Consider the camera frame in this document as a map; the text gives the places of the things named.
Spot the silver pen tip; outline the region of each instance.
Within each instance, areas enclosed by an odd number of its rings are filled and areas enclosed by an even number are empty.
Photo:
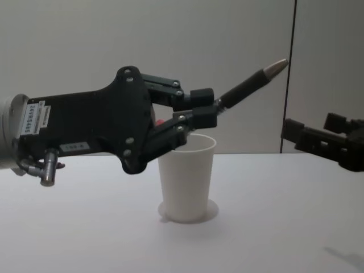
[[[288,65],[288,60],[283,59],[281,61],[277,61],[263,69],[266,77],[271,81],[275,76],[277,76],[286,66]]]

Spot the white cylinder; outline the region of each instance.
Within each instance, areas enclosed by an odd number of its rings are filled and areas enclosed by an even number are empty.
[[[207,211],[216,141],[191,134],[187,144],[158,159],[165,216],[175,222],[194,222]]]

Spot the cup rim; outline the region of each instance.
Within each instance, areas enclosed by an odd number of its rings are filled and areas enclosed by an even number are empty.
[[[193,151],[176,151],[176,150],[172,150],[173,153],[176,153],[176,154],[190,154],[192,152],[203,152],[203,151],[207,151],[207,150],[211,150],[213,148],[215,148],[217,142],[214,138],[212,138],[211,136],[208,136],[208,135],[202,135],[202,134],[191,134],[191,135],[197,135],[199,137],[204,137],[204,138],[208,138],[210,140],[213,141],[213,144],[207,148],[204,148],[204,149],[199,149],[199,150],[193,150]]]

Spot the white label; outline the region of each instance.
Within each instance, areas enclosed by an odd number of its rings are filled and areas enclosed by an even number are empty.
[[[22,135],[32,135],[35,133],[35,125],[38,119],[39,104],[28,104],[25,111]]]
[[[44,105],[46,104],[46,101],[40,101],[39,102],[39,107],[38,107],[38,117],[36,119],[36,124],[35,124],[35,130],[34,130],[34,134],[38,135],[39,131],[40,131],[40,123],[43,123],[43,118],[44,118]]]
[[[62,144],[59,146],[63,152],[76,152],[90,150],[90,146],[87,142]]]
[[[51,114],[51,106],[45,106],[43,108],[43,118],[41,119],[40,128],[47,128],[48,121],[49,121],[49,115]]]

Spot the cup base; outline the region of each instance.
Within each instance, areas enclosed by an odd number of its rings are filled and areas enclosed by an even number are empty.
[[[207,221],[212,220],[213,218],[215,218],[218,215],[218,205],[209,199],[208,203],[207,203],[207,212],[206,214],[201,217],[200,219],[194,220],[194,221],[188,221],[188,222],[179,222],[179,221],[175,221],[175,220],[171,220],[167,217],[165,211],[164,211],[164,204],[163,202],[160,203],[159,207],[158,207],[158,213],[161,216],[161,222],[167,223],[167,222],[175,222],[178,224],[200,224],[200,223],[204,223]]]

